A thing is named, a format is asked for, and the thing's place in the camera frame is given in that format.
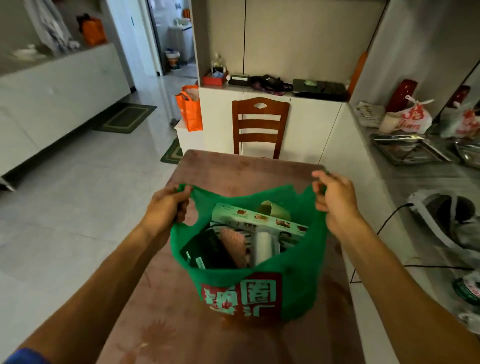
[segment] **white roll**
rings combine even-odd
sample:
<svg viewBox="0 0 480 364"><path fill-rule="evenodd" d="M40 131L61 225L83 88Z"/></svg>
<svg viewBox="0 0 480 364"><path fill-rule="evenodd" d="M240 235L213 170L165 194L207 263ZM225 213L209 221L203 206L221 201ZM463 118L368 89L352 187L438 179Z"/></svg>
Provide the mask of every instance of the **white roll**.
<svg viewBox="0 0 480 364"><path fill-rule="evenodd" d="M272 236L268 232L255 234L255 266L273 256Z"/></svg>

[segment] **red label on green bag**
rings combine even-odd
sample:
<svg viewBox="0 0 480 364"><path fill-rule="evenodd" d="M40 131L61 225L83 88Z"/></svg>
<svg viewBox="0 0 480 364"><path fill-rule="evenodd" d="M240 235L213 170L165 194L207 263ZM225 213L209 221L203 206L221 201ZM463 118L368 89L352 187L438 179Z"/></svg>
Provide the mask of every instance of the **red label on green bag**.
<svg viewBox="0 0 480 364"><path fill-rule="evenodd" d="M202 297L212 310L228 315L281 317L281 273L257 272L230 288L201 286Z"/></svg>

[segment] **chair backrest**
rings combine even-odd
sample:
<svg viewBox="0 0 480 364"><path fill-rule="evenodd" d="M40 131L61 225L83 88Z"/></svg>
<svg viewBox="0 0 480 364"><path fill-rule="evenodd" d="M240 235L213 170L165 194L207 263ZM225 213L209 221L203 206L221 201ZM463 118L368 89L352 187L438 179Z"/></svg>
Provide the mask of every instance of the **chair backrest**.
<svg viewBox="0 0 480 364"><path fill-rule="evenodd" d="M243 101L232 101L233 113L233 152L240 154L240 143L245 142L267 142L275 143L273 159L278 159L282 149L283 134L287 124L288 102L274 101L269 98L256 97ZM243 119L239 120L241 114L264 114L280 115L280 121L265 119ZM278 130L277 134L240 134L239 129L271 129Z"/></svg>

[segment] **hanging white cloth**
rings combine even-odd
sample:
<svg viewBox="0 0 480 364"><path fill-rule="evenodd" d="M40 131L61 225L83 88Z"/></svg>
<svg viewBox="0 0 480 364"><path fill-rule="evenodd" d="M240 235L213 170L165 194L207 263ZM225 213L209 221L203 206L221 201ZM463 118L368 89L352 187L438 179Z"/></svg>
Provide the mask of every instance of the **hanging white cloth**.
<svg viewBox="0 0 480 364"><path fill-rule="evenodd" d="M51 0L24 0L24 4L40 40L54 54L80 48Z"/></svg>

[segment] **bucket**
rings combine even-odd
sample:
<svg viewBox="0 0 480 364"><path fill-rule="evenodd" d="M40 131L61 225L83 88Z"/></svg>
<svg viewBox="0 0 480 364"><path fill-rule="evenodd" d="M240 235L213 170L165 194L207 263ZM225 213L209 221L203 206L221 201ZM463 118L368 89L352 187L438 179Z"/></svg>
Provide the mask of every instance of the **bucket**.
<svg viewBox="0 0 480 364"><path fill-rule="evenodd" d="M179 70L180 69L180 52L173 49L167 49L165 51L165 55L168 59L168 63L170 65L171 70Z"/></svg>

